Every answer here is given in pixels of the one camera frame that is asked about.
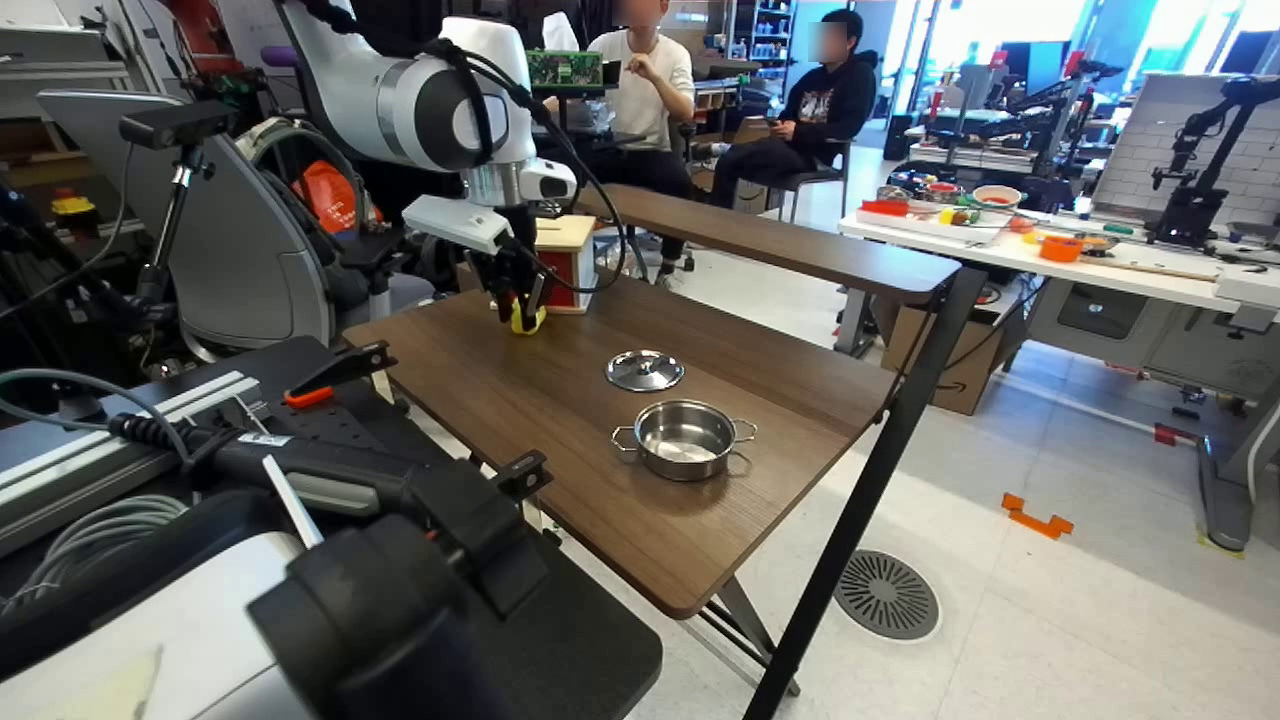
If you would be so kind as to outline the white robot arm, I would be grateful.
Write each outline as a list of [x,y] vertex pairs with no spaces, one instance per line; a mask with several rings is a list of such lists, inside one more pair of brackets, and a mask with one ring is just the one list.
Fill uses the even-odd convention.
[[459,198],[417,198],[411,234],[478,257],[502,322],[541,322],[547,274],[537,215],[574,193],[574,171],[537,153],[542,105],[513,26],[442,18],[417,55],[385,55],[338,0],[275,0],[328,128],[358,158],[456,176]]

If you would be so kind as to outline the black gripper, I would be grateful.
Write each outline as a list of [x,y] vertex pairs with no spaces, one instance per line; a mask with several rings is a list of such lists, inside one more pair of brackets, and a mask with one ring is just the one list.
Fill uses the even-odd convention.
[[501,306],[531,306],[541,289],[537,274],[537,221],[508,212],[508,227],[494,238],[494,253],[478,260],[478,286]]

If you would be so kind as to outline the small black robot arm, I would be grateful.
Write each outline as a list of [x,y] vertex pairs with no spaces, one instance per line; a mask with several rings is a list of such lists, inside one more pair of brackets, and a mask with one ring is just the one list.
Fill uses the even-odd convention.
[[[1232,158],[1237,142],[1245,138],[1257,110],[1280,101],[1280,82],[1228,82],[1221,101],[1205,113],[1191,113],[1171,142],[1171,166],[1153,171],[1153,184],[1171,180],[1171,198],[1165,212],[1146,225],[1153,241],[1205,248],[1210,238],[1210,221],[1225,203],[1221,171]],[[1188,161],[1196,158],[1198,142],[1217,138],[1210,161],[1191,171]]]

